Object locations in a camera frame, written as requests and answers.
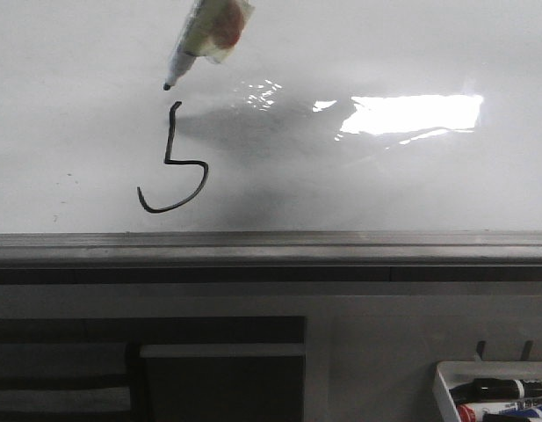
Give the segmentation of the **aluminium whiteboard tray ledge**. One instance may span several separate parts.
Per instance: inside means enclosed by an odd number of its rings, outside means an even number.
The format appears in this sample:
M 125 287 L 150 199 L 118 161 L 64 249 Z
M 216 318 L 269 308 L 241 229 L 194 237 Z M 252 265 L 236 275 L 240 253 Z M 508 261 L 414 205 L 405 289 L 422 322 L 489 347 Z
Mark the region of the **aluminium whiteboard tray ledge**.
M 0 234 L 0 270 L 542 267 L 542 231 Z

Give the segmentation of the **black wall hook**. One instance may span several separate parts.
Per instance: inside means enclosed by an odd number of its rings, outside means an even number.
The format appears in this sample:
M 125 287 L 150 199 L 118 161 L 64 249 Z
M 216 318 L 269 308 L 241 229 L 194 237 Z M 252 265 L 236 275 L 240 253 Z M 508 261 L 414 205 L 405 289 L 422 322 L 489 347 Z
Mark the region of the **black wall hook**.
M 474 357 L 473 357 L 475 361 L 483 361 L 485 347 L 486 347 L 485 340 L 480 340 L 476 343 Z
M 520 355 L 521 361 L 528 361 L 530 359 L 532 345 L 533 342 L 531 340 L 527 340 L 524 342 L 524 346 Z

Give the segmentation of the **left black wall hook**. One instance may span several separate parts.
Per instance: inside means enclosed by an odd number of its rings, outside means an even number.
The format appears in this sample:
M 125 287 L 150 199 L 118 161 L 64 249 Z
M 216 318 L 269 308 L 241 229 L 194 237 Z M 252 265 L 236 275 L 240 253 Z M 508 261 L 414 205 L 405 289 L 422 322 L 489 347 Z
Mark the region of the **left black wall hook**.
M 483 361 L 485 347 L 486 347 L 485 340 L 480 340 L 476 343 L 474 357 L 473 357 L 475 361 Z

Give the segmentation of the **right black wall hook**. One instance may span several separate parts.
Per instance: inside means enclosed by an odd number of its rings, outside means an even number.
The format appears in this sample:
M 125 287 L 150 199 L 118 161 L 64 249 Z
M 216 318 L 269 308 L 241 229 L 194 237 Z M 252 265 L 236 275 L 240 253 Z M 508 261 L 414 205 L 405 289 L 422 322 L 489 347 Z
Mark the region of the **right black wall hook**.
M 524 346 L 520 355 L 521 361 L 528 361 L 530 359 L 532 345 L 533 342 L 531 340 L 527 340 L 524 342 Z

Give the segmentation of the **black capped marker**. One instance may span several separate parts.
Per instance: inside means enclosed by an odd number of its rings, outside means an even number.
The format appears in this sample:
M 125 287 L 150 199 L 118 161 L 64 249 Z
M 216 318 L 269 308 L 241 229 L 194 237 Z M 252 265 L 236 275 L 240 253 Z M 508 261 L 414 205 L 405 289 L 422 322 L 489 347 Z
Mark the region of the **black capped marker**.
M 542 397 L 542 379 L 476 378 L 450 389 L 455 404 Z

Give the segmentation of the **white whiteboard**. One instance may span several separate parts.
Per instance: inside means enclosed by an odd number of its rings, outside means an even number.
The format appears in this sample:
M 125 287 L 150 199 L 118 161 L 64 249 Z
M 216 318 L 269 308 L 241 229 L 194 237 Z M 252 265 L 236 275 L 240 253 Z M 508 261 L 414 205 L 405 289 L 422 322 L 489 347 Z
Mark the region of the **white whiteboard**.
M 542 231 L 542 1 L 0 1 L 0 233 Z

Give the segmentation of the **white marker with taped magnet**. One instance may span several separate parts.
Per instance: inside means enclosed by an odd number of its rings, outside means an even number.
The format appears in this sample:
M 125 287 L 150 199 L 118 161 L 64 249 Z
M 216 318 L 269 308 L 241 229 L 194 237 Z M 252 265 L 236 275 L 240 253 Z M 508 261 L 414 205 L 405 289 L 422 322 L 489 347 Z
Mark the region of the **white marker with taped magnet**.
M 174 87 L 199 57 L 215 63 L 225 60 L 254 10 L 249 1 L 195 1 L 171 51 L 163 89 Z

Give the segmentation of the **blue capped marker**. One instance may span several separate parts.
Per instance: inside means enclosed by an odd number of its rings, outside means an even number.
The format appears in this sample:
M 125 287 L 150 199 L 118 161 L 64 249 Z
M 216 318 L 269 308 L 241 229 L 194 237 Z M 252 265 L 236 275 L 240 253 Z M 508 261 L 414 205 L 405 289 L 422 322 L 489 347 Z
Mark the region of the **blue capped marker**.
M 483 422 L 542 422 L 542 407 L 530 408 L 509 413 L 486 413 Z

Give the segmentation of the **red capped marker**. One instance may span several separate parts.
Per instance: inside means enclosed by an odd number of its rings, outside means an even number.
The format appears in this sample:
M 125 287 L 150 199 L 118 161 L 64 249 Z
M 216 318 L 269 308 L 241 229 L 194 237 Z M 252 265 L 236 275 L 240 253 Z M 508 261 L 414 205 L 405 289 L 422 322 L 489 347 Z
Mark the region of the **red capped marker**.
M 456 406 L 461 421 L 482 421 L 486 414 L 517 418 L 542 418 L 542 399 L 468 403 Z

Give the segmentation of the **white marker tray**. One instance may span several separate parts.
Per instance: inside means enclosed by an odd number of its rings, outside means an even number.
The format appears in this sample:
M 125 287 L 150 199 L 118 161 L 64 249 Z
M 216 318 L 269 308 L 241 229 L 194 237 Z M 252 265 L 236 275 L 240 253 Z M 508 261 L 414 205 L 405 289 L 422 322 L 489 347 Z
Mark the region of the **white marker tray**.
M 474 378 L 542 379 L 542 361 L 441 361 L 437 364 L 433 394 L 443 421 L 459 422 L 450 389 Z

